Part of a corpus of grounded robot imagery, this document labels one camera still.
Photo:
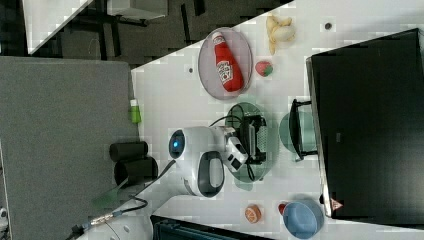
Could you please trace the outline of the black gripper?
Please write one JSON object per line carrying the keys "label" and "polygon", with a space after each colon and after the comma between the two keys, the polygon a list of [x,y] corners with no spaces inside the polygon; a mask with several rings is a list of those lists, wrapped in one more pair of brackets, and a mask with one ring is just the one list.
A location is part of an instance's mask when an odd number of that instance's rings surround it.
{"label": "black gripper", "polygon": [[266,161],[267,124],[264,117],[244,116],[239,126],[239,139],[249,155],[249,164]]}

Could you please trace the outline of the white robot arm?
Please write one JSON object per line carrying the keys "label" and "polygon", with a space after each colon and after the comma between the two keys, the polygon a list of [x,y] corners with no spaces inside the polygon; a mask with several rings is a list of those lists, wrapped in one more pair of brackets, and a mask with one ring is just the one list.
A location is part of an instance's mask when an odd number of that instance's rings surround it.
{"label": "white robot arm", "polygon": [[152,183],[123,205],[81,226],[76,240],[153,240],[151,215],[175,196],[211,198],[224,186],[224,171],[247,171],[266,160],[263,116],[224,117],[224,126],[176,130],[168,150],[172,161]]}

